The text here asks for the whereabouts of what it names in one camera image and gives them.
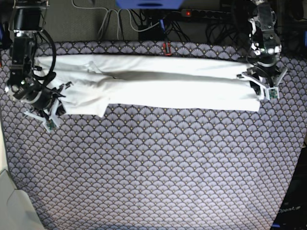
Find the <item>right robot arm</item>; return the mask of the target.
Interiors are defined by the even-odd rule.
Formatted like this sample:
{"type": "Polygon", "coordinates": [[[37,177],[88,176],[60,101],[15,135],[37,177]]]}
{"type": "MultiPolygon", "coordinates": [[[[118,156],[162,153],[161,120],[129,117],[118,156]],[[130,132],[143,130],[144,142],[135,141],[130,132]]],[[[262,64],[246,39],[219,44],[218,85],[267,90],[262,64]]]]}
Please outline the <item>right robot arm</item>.
{"type": "Polygon", "coordinates": [[[61,99],[63,93],[71,86],[71,82],[58,88],[48,88],[56,73],[56,46],[50,34],[44,29],[44,16],[49,2],[47,0],[16,0],[12,7],[9,30],[14,33],[10,56],[12,65],[10,77],[6,82],[5,91],[13,99],[31,105],[32,109],[25,111],[26,116],[42,123],[51,132],[60,126],[60,116],[66,111],[61,99]],[[42,71],[35,64],[35,54],[38,48],[37,38],[44,36],[51,46],[52,62],[45,76],[38,76],[42,71]]]}

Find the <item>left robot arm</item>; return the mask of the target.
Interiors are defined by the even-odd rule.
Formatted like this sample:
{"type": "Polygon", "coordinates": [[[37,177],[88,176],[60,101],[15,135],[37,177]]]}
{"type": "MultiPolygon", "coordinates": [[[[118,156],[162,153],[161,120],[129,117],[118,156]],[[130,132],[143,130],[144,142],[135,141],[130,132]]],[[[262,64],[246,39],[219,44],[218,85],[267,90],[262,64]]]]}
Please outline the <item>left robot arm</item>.
{"type": "Polygon", "coordinates": [[[238,31],[247,34],[249,39],[244,60],[251,67],[238,78],[248,80],[257,95],[264,94],[267,100],[279,99],[279,85],[288,68],[277,66],[282,44],[275,31],[274,10],[267,0],[234,0],[231,15],[238,31]]]}

